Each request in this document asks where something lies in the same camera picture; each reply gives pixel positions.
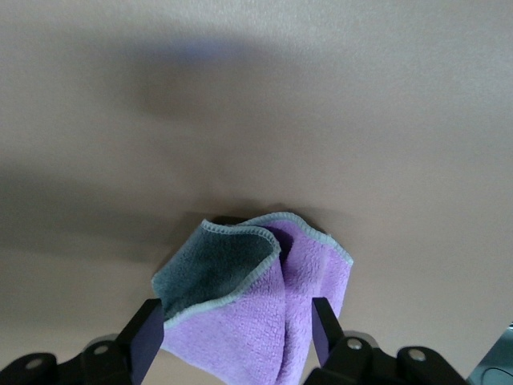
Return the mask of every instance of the cloth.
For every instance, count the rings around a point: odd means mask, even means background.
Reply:
[[[162,348],[233,385],[297,385],[313,297],[340,314],[353,260],[292,213],[203,221],[153,277]]]

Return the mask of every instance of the cloth fold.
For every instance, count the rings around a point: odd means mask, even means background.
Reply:
[[[292,213],[234,226],[203,221],[152,279],[172,352],[234,385],[296,385],[308,354],[311,301],[340,314],[353,260]]]

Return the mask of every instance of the purple and teal cloth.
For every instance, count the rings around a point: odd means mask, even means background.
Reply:
[[[162,349],[233,385],[297,385],[312,298],[340,314],[353,260],[292,213],[239,225],[203,221],[152,279]]]

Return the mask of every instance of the folded cloth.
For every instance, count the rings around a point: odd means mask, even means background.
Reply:
[[[162,348],[234,385],[296,385],[313,297],[340,314],[353,260],[292,213],[236,226],[203,221],[152,279]]]

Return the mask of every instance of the microfiber cloth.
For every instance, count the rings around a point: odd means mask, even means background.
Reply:
[[[235,226],[203,221],[153,277],[162,348],[233,385],[297,385],[311,302],[340,314],[353,260],[292,213]]]

